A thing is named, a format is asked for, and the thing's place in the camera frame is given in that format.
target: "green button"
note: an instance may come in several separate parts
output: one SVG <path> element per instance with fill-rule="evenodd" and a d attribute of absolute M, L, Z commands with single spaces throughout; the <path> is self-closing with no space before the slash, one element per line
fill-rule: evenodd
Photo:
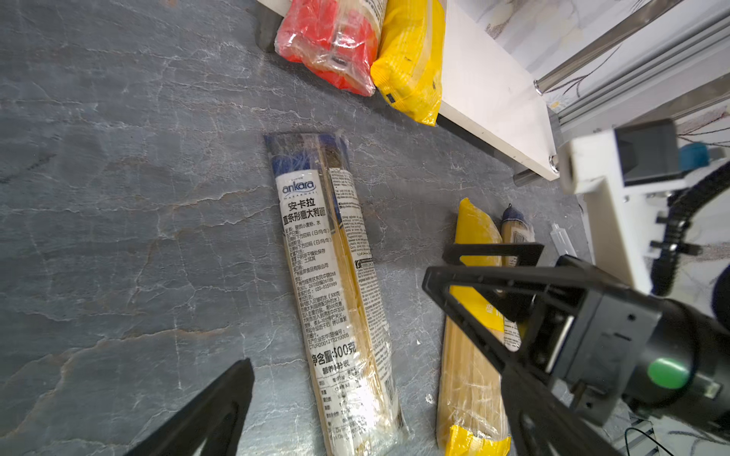
<path fill-rule="evenodd" d="M 650 365 L 647 374 L 652 382 L 668 390 L 679 390 L 689 380 L 689 370 L 677 360 L 657 358 Z"/>

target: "plastic bottle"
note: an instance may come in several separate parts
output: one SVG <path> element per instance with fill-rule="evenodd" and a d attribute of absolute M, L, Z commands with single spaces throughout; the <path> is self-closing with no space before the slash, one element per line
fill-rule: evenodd
<path fill-rule="evenodd" d="M 570 255 L 577 257 L 573 244 L 570 242 L 568 232 L 565 228 L 560 228 L 557 223 L 553 224 L 553 230 L 550 232 L 550 237 L 553 238 L 553 244 L 555 249 L 558 250 L 558 255 Z"/>

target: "gray marble countertop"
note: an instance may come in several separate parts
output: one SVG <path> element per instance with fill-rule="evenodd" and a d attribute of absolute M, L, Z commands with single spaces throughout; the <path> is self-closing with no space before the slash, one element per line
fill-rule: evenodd
<path fill-rule="evenodd" d="M 413 439 L 438 455 L 458 202 L 588 246 L 575 197 L 254 45 L 253 0 L 0 3 L 0 453 L 121 455 L 235 360 L 246 455 L 323 455 L 262 135 L 343 130 Z"/>

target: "yellow pasta package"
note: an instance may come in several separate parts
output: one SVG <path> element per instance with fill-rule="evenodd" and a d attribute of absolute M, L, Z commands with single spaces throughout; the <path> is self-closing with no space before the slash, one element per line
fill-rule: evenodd
<path fill-rule="evenodd" d="M 439 0 L 388 0 L 380 53 L 370 75 L 385 100 L 416 122 L 436 125 L 446 19 Z"/>
<path fill-rule="evenodd" d="M 457 244 L 502 242 L 492 219 L 465 198 L 459 204 Z M 498 256 L 463 256 L 467 266 L 501 266 Z M 451 294 L 502 343 L 514 323 L 472 287 L 452 286 Z M 437 440 L 446 456 L 505 456 L 510 450 L 500 376 L 451 319 L 446 319 L 436 421 Z"/>

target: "black plastic part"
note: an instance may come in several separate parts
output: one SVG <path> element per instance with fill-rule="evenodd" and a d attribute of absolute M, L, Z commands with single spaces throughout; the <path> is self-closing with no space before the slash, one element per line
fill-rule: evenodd
<path fill-rule="evenodd" d="M 553 375 L 575 385 L 570 409 L 594 424 L 605 423 L 629 383 L 661 318 L 652 299 L 586 289 Z"/>
<path fill-rule="evenodd" d="M 697 244 L 668 244 L 666 242 L 652 241 L 649 243 L 651 247 L 662 250 L 677 250 L 685 255 L 697 256 L 702 254 L 702 246 Z"/>
<path fill-rule="evenodd" d="M 263 4 L 256 2 L 256 46 L 265 53 L 273 53 L 276 33 L 284 18 Z"/>
<path fill-rule="evenodd" d="M 730 331 L 730 266 L 720 274 L 712 290 L 712 311 L 718 322 Z"/>
<path fill-rule="evenodd" d="M 234 456 L 251 403 L 253 367 L 237 361 L 126 456 Z"/>
<path fill-rule="evenodd" d="M 517 258 L 517 266 L 535 266 L 540 259 L 544 245 L 536 242 L 525 244 L 451 244 L 444 249 L 444 261 L 453 265 L 463 265 L 461 257 L 465 256 L 508 256 Z M 500 296 L 492 290 L 475 288 L 487 301 L 509 300 L 510 305 L 500 312 L 513 322 L 520 322 L 527 318 L 532 305 L 532 296 L 525 294 L 502 293 Z"/>
<path fill-rule="evenodd" d="M 615 135 L 624 185 L 682 177 L 675 124 L 670 119 L 616 128 Z"/>
<path fill-rule="evenodd" d="M 548 269 L 555 274 L 544 274 Z M 572 268 L 431 267 L 426 269 L 423 289 L 502 375 L 502 400 L 519 455 L 552 456 L 552 447 L 562 456 L 616 456 L 618 452 L 571 413 L 552 395 L 544 382 L 536 378 L 535 369 L 525 358 L 525 343 L 516 353 L 507 350 L 449 291 L 452 285 L 466 285 L 477 290 L 497 287 L 518 292 L 521 290 L 519 285 L 526 285 L 526 280 L 535 276 L 564 285 L 582 282 L 581 270 L 565 274 L 569 272 L 567 269 Z M 549 290 L 541 283 L 526 292 L 540 291 L 549 295 Z M 504 307 L 500 308 L 492 300 L 490 302 L 504 313 Z"/>
<path fill-rule="evenodd" d="M 705 204 L 728 188 L 730 188 L 730 163 L 725 163 L 685 191 L 669 207 L 662 244 L 665 246 L 674 244 L 678 247 L 684 244 L 692 217 Z M 659 258 L 654 260 L 651 267 L 651 281 L 654 286 L 652 293 L 655 295 L 666 296 L 672 291 L 680 253 L 679 249 L 662 249 Z"/>

